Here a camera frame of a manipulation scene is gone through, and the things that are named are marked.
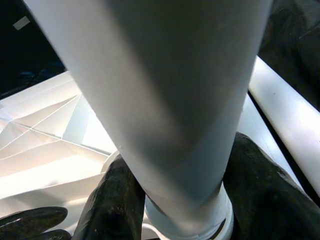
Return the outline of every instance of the pipe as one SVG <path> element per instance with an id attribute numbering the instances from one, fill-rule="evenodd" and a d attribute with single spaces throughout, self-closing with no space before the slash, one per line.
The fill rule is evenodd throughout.
<path id="1" fill-rule="evenodd" d="M 156 227 L 173 239 L 217 228 L 272 1 L 25 2 L 153 208 L 172 221 L 172 231 Z"/>

